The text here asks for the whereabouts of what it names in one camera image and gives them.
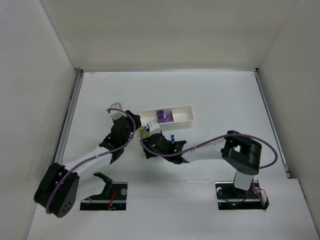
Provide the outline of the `purple lego brick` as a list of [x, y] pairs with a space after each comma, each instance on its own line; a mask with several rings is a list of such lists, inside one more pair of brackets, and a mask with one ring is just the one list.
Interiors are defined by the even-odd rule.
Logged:
[[157, 119], [158, 124], [171, 123], [173, 121], [174, 121], [174, 118], [172, 115], [166, 115], [164, 118]]

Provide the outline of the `purple curved studded lego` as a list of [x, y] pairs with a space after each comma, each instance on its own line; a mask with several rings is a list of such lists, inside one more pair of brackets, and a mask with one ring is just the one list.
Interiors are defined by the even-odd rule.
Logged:
[[159, 109], [156, 111], [156, 116], [158, 119], [164, 119], [165, 118], [165, 113], [163, 109]]

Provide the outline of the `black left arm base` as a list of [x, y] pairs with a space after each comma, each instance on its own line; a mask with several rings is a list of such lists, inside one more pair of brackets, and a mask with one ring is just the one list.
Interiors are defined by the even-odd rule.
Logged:
[[128, 183], [114, 182], [101, 172], [94, 174], [104, 187], [97, 194], [89, 195], [80, 202], [80, 211], [125, 211], [127, 208]]

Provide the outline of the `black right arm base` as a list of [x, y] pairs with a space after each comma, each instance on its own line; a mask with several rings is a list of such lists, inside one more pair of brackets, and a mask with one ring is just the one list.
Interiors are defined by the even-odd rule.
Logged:
[[219, 210], [267, 210], [270, 205], [268, 195], [254, 180], [249, 190], [234, 187], [232, 181], [215, 182], [217, 206]]

